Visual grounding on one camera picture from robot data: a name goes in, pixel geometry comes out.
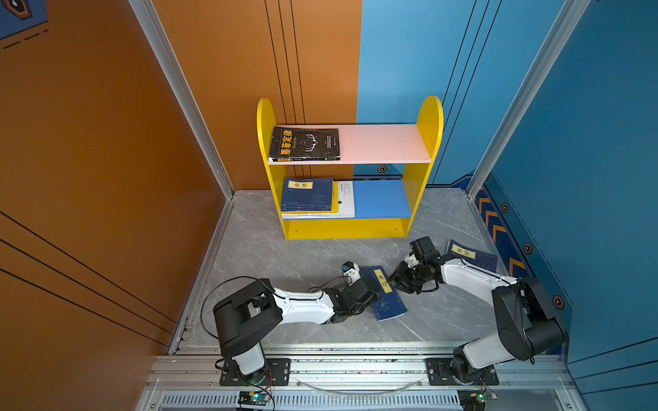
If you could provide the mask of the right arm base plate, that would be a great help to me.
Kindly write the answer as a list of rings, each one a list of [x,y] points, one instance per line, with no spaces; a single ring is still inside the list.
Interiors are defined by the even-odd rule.
[[[460,358],[434,357],[425,360],[430,385],[487,385],[500,384],[498,373],[493,366],[476,369]]]

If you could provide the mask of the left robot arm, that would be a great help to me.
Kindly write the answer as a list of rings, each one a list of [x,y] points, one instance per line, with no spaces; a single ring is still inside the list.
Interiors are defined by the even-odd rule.
[[[365,277],[314,293],[289,292],[266,278],[254,278],[212,308],[220,352],[255,384],[268,371],[261,341],[277,326],[342,323],[374,305],[382,294],[379,281]]]

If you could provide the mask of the black book orange title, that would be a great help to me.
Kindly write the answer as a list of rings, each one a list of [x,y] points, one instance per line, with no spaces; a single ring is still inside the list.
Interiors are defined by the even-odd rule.
[[[275,127],[272,131],[271,162],[334,161],[340,157],[337,128]]]

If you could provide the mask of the white La Dame book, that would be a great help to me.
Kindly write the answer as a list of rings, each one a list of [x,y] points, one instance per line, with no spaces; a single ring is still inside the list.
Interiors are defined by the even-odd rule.
[[[280,210],[284,220],[350,219],[356,215],[353,182],[286,178]]]

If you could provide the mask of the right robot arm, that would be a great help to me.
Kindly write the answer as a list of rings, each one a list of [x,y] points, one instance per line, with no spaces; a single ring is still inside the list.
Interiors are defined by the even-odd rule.
[[[494,365],[533,361],[538,354],[564,344],[566,327],[547,291],[534,277],[503,276],[469,261],[459,252],[440,253],[427,236],[411,243],[389,283],[406,294],[422,294],[425,284],[462,289],[493,307],[496,331],[453,351],[452,378],[468,385]]]

